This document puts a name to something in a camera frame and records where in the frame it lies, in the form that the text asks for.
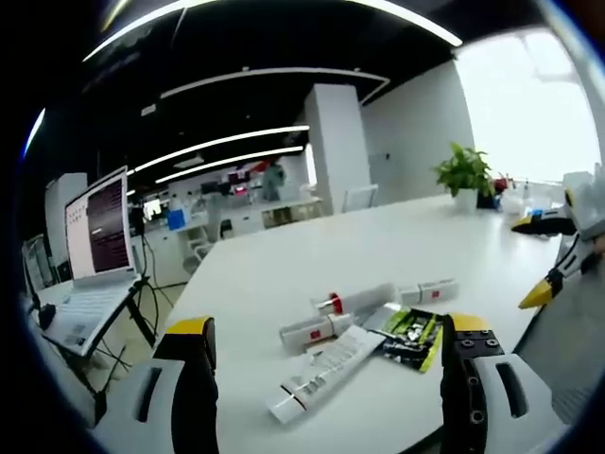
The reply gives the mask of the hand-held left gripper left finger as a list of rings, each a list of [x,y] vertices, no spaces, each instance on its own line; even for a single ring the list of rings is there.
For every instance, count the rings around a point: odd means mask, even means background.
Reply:
[[[109,393],[94,437],[107,453],[217,453],[217,400],[215,320],[183,320]]]

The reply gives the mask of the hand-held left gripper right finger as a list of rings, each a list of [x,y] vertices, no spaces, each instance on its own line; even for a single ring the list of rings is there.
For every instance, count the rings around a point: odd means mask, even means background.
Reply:
[[[442,453],[542,453],[553,437],[551,391],[506,353],[477,316],[443,319]]]

